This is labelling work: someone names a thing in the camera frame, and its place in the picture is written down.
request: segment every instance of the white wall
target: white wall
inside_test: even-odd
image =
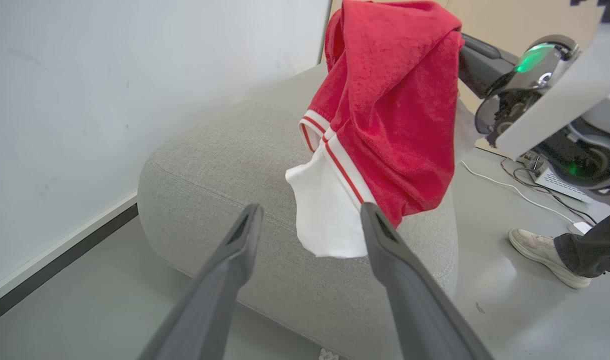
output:
[[[0,0],[0,280],[163,140],[317,63],[329,0]]]

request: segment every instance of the gray ottoman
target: gray ottoman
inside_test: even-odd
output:
[[[325,64],[316,66],[164,143],[140,176],[140,221],[154,251],[193,276],[245,205],[260,203],[263,235],[238,301],[348,359],[399,359],[387,294],[367,258],[316,258],[296,238],[285,171],[312,156],[297,125],[326,75]],[[398,230],[451,295],[458,269],[451,192]]]

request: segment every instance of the white trim with red stripe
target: white trim with red stripe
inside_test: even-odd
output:
[[[312,153],[319,147],[321,137],[329,128],[330,122],[311,109],[298,122],[300,137]]]
[[[376,204],[376,199],[370,187],[367,186],[360,171],[340,143],[337,133],[331,127],[323,135],[323,143],[325,144],[323,148],[325,157],[330,162],[356,208],[360,211],[362,203]]]

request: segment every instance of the dark pants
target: dark pants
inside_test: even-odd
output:
[[[610,271],[610,215],[585,235],[555,237],[556,251],[574,274],[596,278]]]

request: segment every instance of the white sneaker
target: white sneaker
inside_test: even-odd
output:
[[[563,264],[551,237],[532,234],[522,228],[513,228],[509,231],[509,242],[525,258],[548,267],[568,287],[581,289],[589,285],[591,278],[578,276]]]

